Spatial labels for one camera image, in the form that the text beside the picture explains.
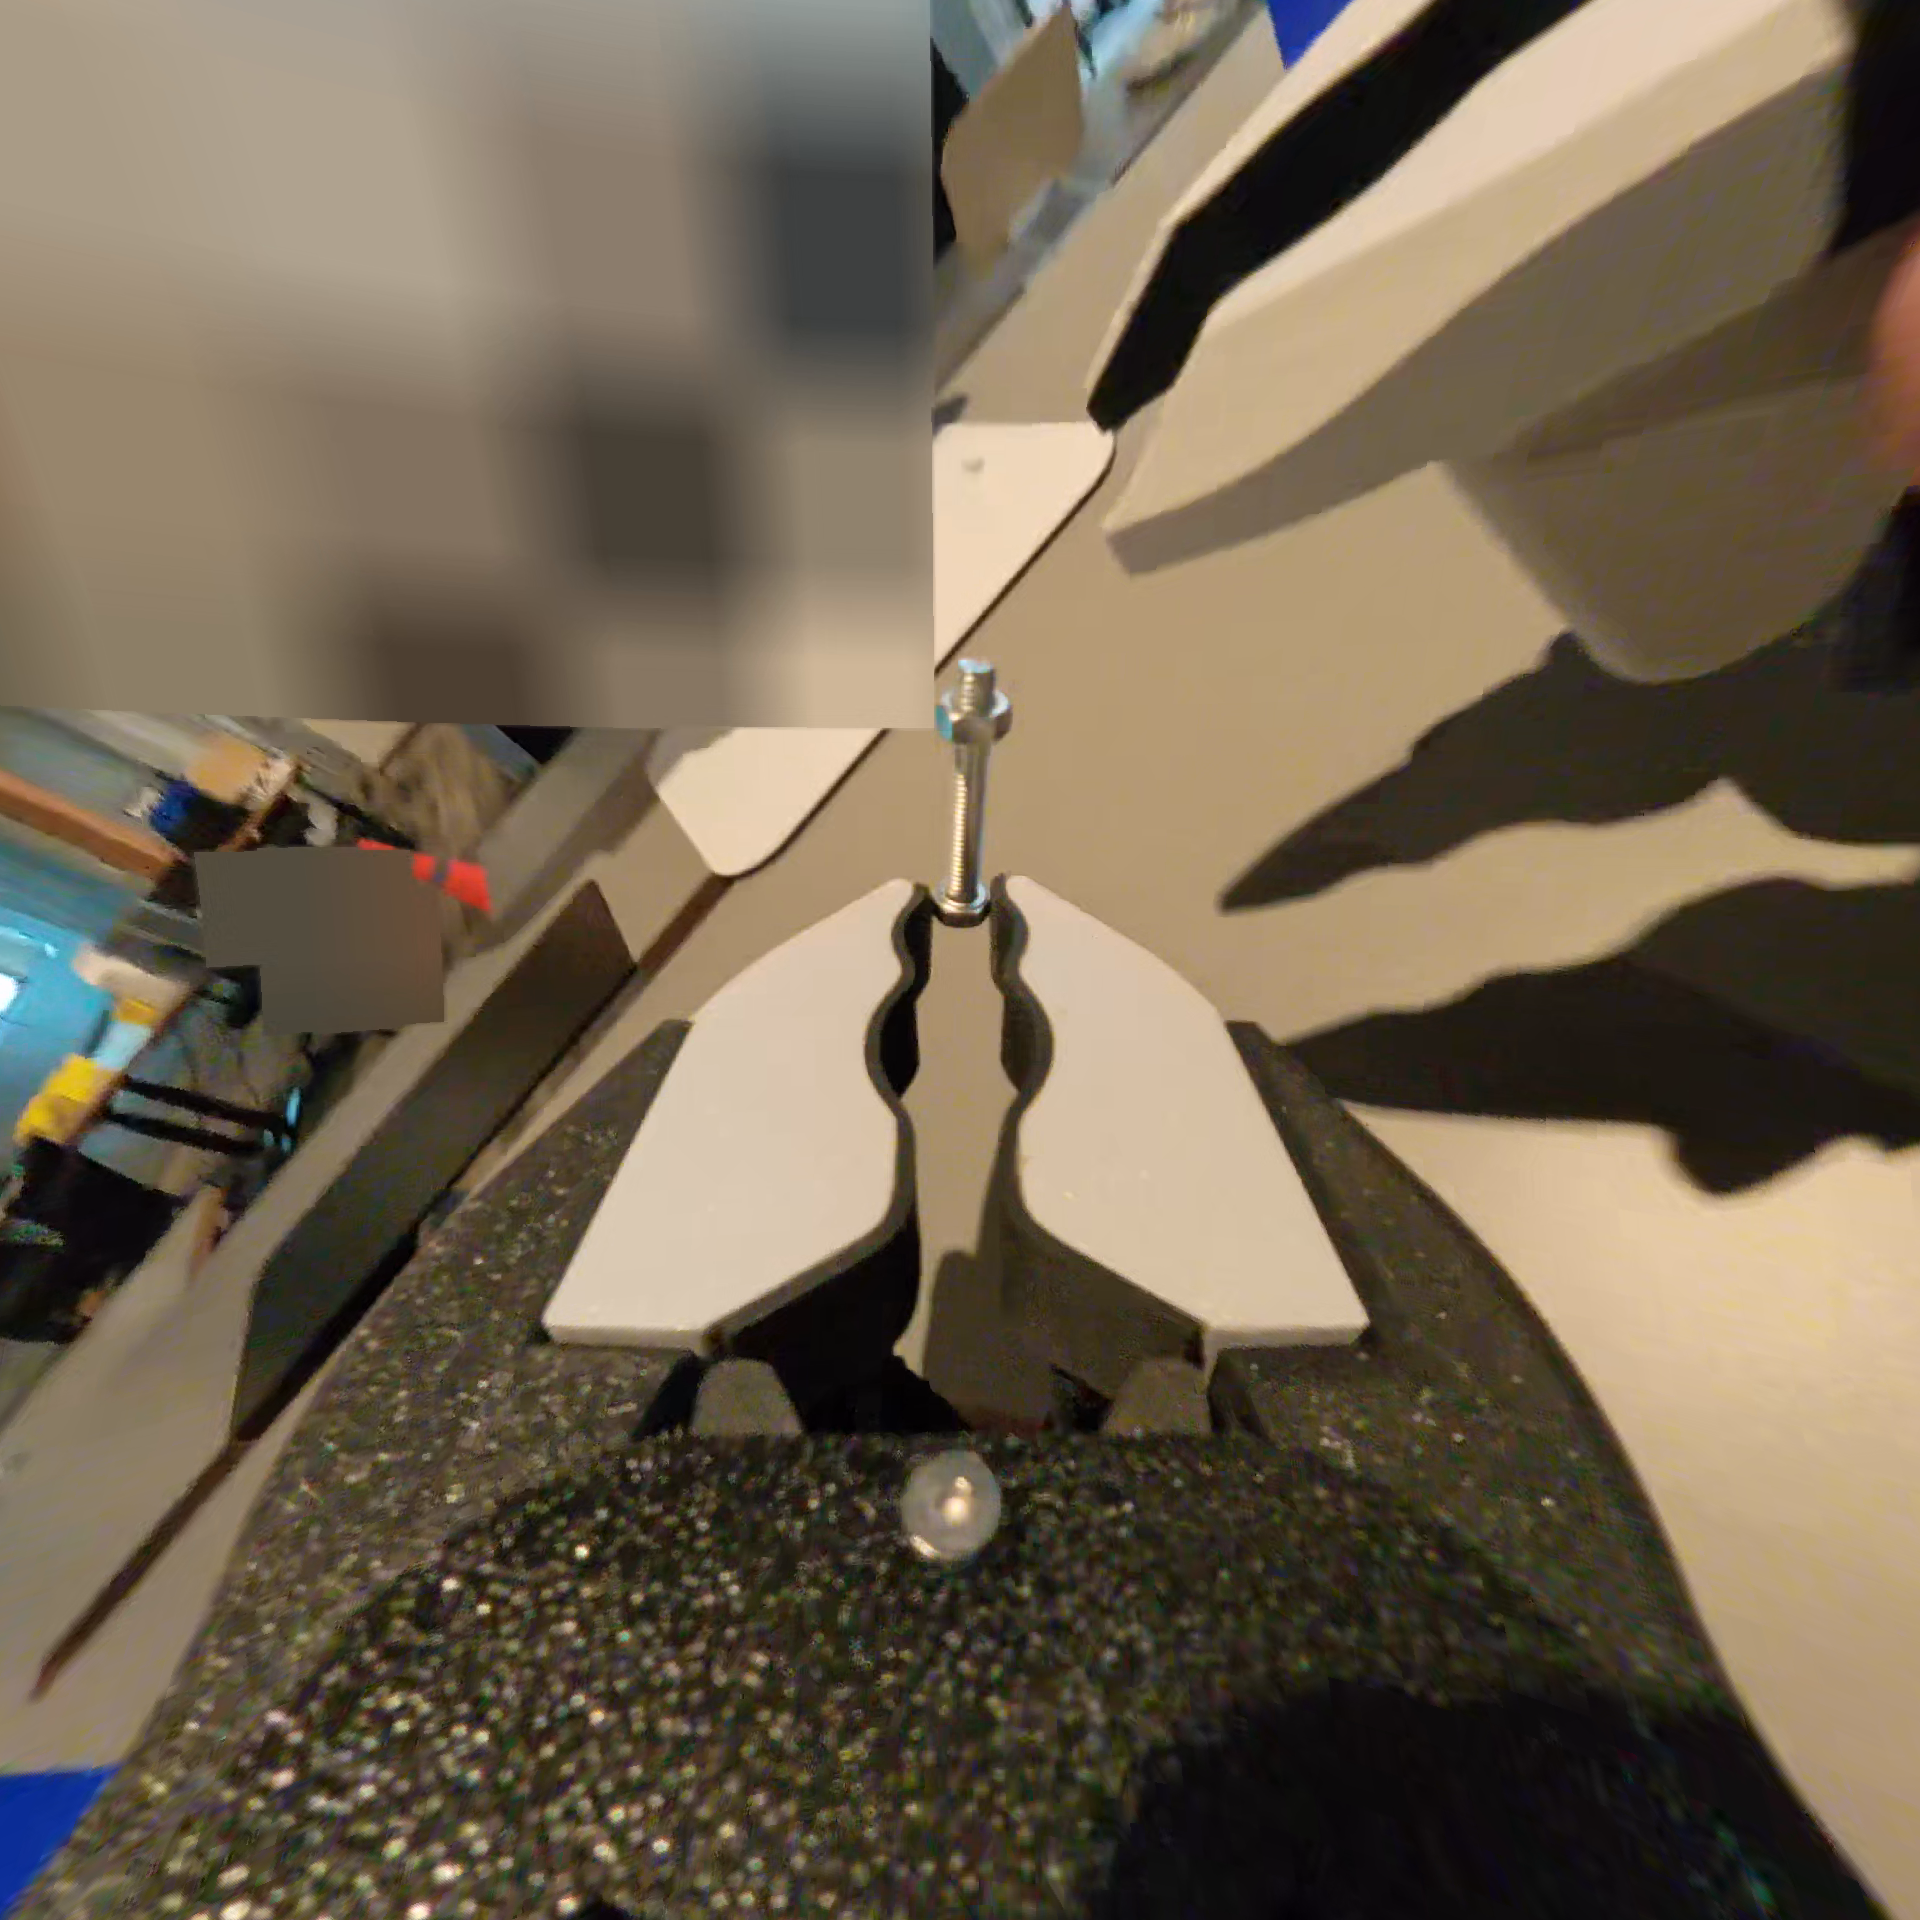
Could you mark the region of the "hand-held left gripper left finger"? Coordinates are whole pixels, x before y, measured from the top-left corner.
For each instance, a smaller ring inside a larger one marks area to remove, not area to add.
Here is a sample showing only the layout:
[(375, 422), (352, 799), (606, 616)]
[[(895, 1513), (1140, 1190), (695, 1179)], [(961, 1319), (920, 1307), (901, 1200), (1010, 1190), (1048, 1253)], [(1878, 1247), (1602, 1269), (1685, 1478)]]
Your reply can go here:
[(878, 1039), (920, 904), (880, 883), (709, 997), (541, 1308), (553, 1342), (719, 1353), (889, 1227), (911, 1157)]

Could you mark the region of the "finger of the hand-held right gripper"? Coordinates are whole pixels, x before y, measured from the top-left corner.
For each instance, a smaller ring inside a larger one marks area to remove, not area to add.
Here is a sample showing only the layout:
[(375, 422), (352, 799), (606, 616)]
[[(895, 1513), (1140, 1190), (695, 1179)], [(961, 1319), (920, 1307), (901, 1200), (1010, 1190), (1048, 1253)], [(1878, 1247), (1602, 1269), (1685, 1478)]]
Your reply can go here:
[(1845, 3), (1509, 3), (1509, 54), (1328, 221), (1168, 224), (1285, 68), (1098, 354), (1091, 417), (1149, 414), (1115, 560), (1436, 467), (1622, 679), (1812, 633), (1894, 683), (1894, 472), (1862, 422), (1894, 227), (1837, 251), (1851, 45)]
[(1399, 24), (1324, 36), (1249, 145), (1221, 158), (1176, 227), (1314, 227), (1359, 202), (1509, 54), (1506, 3), (1414, 3)]

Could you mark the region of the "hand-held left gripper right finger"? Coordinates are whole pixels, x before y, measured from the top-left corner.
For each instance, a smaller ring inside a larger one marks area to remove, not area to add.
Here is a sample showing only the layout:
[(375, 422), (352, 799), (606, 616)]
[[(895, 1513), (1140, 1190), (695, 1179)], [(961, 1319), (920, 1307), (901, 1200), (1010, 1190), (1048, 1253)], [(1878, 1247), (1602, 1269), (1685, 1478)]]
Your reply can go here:
[(1010, 1280), (1045, 1346), (1350, 1346), (1368, 1308), (1212, 999), (1026, 876), (996, 971), (1010, 1227), (1037, 1247)]

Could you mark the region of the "silver bolt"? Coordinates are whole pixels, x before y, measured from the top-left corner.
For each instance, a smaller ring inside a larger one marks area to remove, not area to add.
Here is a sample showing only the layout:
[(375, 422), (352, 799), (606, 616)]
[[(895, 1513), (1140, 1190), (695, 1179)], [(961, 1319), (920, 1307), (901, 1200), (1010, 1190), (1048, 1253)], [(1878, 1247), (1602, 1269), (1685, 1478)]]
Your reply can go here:
[[(996, 666), (985, 659), (961, 659), (957, 679), (948, 690), (963, 690), (963, 701), (991, 698), (998, 690)], [(954, 803), (951, 803), (951, 835), (948, 835), (948, 873), (932, 908), (943, 924), (971, 926), (984, 924), (990, 915), (990, 891), (984, 878), (984, 846), (985, 846), (985, 788), (990, 788), (990, 760), (1001, 738), (990, 749), (951, 749), (954, 755)]]

